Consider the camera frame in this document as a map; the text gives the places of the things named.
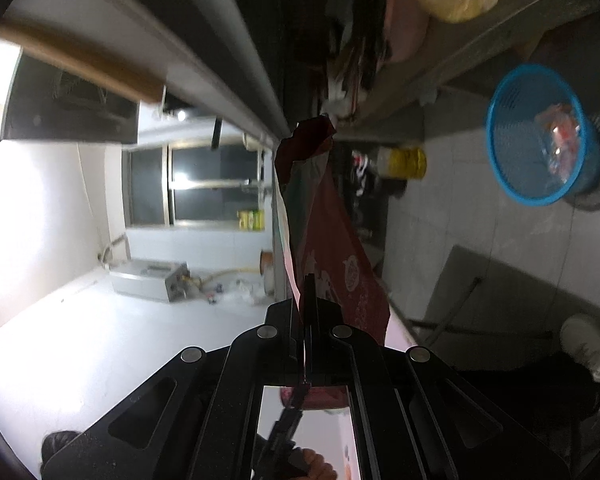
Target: blue basket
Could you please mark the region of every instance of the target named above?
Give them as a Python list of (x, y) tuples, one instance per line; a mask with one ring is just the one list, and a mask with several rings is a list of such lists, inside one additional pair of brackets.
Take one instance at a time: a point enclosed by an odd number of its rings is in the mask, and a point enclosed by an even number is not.
[[(580, 151), (563, 182), (549, 172), (552, 135), (535, 117), (551, 105), (570, 103), (580, 123)], [(553, 70), (523, 64), (505, 76), (487, 114), (491, 167), (507, 194), (525, 205), (547, 205), (590, 189), (600, 177), (600, 143), (570, 86)]]

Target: red bag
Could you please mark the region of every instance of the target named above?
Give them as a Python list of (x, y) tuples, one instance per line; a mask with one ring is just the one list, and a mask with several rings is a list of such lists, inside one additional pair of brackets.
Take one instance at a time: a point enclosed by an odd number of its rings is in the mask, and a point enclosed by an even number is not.
[[(328, 150), (334, 133), (326, 116), (303, 121), (276, 153), (291, 252), (285, 260), (292, 262), (292, 269), (286, 270), (289, 281), (298, 286), (296, 293), (302, 290), (304, 277), (313, 273), (318, 297), (338, 303), (345, 323), (371, 334), (382, 345), (389, 303), (333, 183)], [(284, 390), (283, 402), (288, 398)], [(312, 388), (304, 407), (323, 410), (347, 405), (344, 388)]]

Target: white wall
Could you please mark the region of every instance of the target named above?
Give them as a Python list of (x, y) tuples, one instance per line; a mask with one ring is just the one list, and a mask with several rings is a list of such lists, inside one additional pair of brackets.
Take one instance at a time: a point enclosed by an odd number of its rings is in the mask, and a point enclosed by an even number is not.
[[(122, 148), (119, 144), (109, 145), (105, 149), (104, 179), (109, 238), (110, 240), (116, 240), (126, 232), (125, 212), (122, 202)], [(112, 259), (114, 261), (127, 260), (129, 256), (126, 244), (119, 244), (112, 249)]]
[[(18, 52), (0, 41), (0, 126)], [(98, 264), (109, 238), (103, 182), (100, 146), (0, 142), (0, 326)]]
[(267, 231), (135, 228), (126, 235), (133, 258), (186, 262), (192, 270), (223, 270), (258, 268), (260, 251), (272, 248)]

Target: white sneaker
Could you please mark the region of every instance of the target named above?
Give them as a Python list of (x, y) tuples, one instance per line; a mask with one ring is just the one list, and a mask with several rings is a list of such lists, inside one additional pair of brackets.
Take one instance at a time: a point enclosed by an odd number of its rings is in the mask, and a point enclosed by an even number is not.
[(600, 329), (592, 317), (576, 314), (567, 319), (560, 329), (560, 344), (562, 350), (586, 366), (593, 380), (600, 383)]

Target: white tiled floor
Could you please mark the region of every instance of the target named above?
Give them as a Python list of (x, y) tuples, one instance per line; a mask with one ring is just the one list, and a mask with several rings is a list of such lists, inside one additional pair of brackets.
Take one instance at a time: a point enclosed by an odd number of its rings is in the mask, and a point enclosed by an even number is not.
[[(455, 324), (555, 331), (579, 310), (600, 320), (600, 211), (574, 210), (564, 201), (531, 208), (506, 196), (487, 160), (486, 105), (441, 94), (425, 108), (427, 174), (389, 205), (383, 278), (395, 303), (412, 319), (440, 320), (470, 277), (481, 275)], [(458, 246), (476, 258), (450, 265)], [(516, 352), (510, 354), (517, 364)]]
[(240, 300), (121, 296), (98, 266), (0, 328), (0, 432), (40, 478), (46, 434), (86, 430), (183, 348), (229, 345), (265, 315)]

